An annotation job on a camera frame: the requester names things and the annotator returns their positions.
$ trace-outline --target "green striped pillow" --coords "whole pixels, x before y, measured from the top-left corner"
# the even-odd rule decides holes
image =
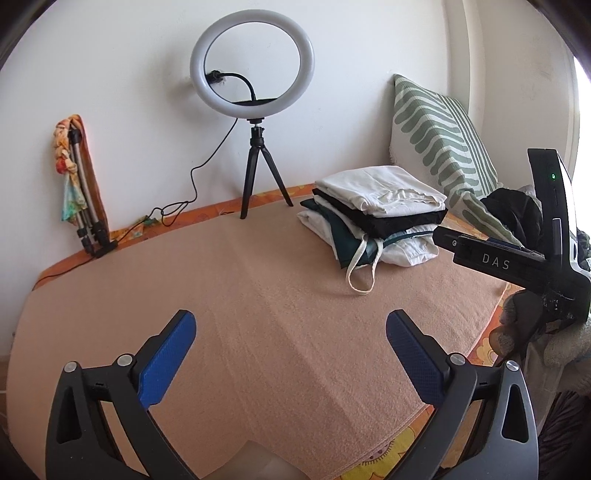
[[[394,82],[392,163],[447,195],[447,208],[481,232],[521,245],[480,201],[497,175],[462,104],[401,75]]]

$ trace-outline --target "tripod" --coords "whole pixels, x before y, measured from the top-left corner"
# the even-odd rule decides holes
[[[249,122],[254,125],[254,127],[251,128],[251,149],[248,151],[248,163],[246,164],[246,177],[244,179],[244,192],[242,193],[242,209],[240,212],[240,219],[242,220],[244,220],[248,215],[248,204],[250,202],[252,188],[254,187],[255,183],[256,162],[258,161],[259,152],[262,153],[267,165],[269,165],[269,170],[271,170],[273,178],[277,182],[277,186],[283,194],[283,198],[290,207],[294,206],[294,204],[291,202],[289,194],[287,193],[287,190],[285,189],[285,185],[283,185],[283,180],[281,180],[281,176],[279,175],[279,171],[275,166],[275,162],[273,162],[273,157],[265,146],[265,139],[262,137],[262,133],[265,129],[259,126],[259,124],[262,122],[262,118],[249,120]]]

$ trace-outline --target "blue gripper pad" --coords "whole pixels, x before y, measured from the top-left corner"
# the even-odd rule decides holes
[[[446,378],[441,364],[438,367],[437,363],[445,362],[445,351],[435,339],[424,335],[403,310],[388,315],[386,337],[421,400],[435,408],[440,407],[444,401]]]
[[[168,335],[164,343],[139,375],[138,397],[147,410],[162,401],[170,383],[183,363],[197,335],[197,322],[190,312]]]

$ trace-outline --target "white shirt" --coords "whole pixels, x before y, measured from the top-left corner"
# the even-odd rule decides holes
[[[318,180],[316,186],[350,208],[376,217],[438,212],[447,198],[392,165],[341,171]]]

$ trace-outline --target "stack of folded clothes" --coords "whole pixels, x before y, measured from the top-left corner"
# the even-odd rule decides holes
[[[366,167],[336,173],[316,182],[313,199],[298,214],[301,222],[327,242],[347,284],[369,293],[378,261],[412,267],[439,253],[433,230],[445,217],[446,196],[396,166]],[[372,267],[372,285],[351,285],[355,268]]]

